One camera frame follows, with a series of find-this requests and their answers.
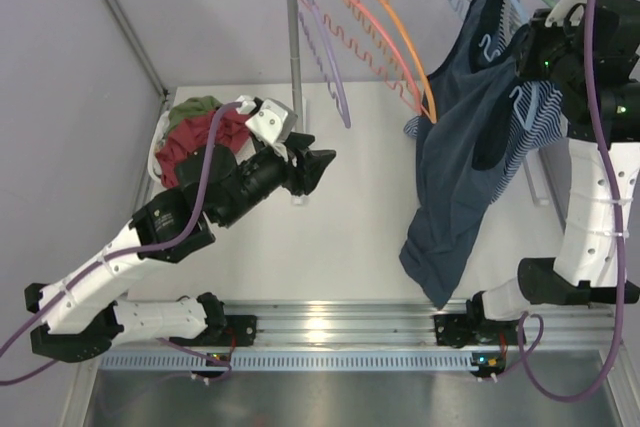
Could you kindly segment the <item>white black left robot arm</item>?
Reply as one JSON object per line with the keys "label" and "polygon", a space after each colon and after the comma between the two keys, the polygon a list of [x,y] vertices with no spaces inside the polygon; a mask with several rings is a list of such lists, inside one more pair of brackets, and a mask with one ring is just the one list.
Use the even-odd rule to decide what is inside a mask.
{"label": "white black left robot arm", "polygon": [[239,162],[224,145],[204,147],[179,165],[179,184],[140,208],[118,235],[69,277],[33,283],[25,304],[37,322],[34,354],[78,363],[126,343],[165,339],[182,348],[229,344],[224,304],[211,292],[174,301],[128,301],[137,281],[212,245],[213,226],[229,228],[283,188],[311,194],[336,157],[315,138],[291,134],[284,155],[256,142]]}

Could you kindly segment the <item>light blue hanger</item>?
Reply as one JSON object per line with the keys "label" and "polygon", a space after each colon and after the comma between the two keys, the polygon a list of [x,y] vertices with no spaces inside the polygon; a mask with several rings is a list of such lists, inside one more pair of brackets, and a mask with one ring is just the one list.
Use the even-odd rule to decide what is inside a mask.
{"label": "light blue hanger", "polygon": [[[447,0],[452,10],[464,19],[471,0]],[[520,0],[503,0],[498,37],[507,45],[515,36],[517,30],[529,21],[529,16]],[[515,87],[510,94],[514,101],[514,113],[520,126],[525,131],[533,127],[534,117],[537,112],[539,89],[531,88],[531,94],[526,94],[521,86]]]}

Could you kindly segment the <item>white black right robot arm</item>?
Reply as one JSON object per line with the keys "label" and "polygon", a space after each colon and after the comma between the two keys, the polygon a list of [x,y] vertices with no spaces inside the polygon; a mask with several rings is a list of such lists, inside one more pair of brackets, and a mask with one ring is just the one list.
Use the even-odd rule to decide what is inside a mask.
{"label": "white black right robot arm", "polygon": [[617,259],[617,242],[639,176],[639,83],[631,72],[639,60],[637,0],[596,0],[593,18],[561,23],[541,9],[530,21],[516,53],[524,80],[550,80],[559,87],[568,120],[571,187],[560,253],[524,258],[515,278],[466,303],[466,329],[490,343],[533,305],[624,305],[639,301]]}

